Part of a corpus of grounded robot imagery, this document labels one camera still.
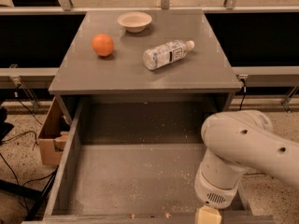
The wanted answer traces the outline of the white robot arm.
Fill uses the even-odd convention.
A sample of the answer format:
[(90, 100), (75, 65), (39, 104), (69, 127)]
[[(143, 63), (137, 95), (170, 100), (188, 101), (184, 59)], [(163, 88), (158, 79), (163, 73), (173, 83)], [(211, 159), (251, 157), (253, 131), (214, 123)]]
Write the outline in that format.
[(201, 137), (206, 153), (194, 189), (203, 206), (196, 210), (194, 224), (221, 224), (219, 211), (232, 203), (250, 168), (299, 188), (299, 144), (275, 135), (264, 113), (213, 114), (203, 122)]

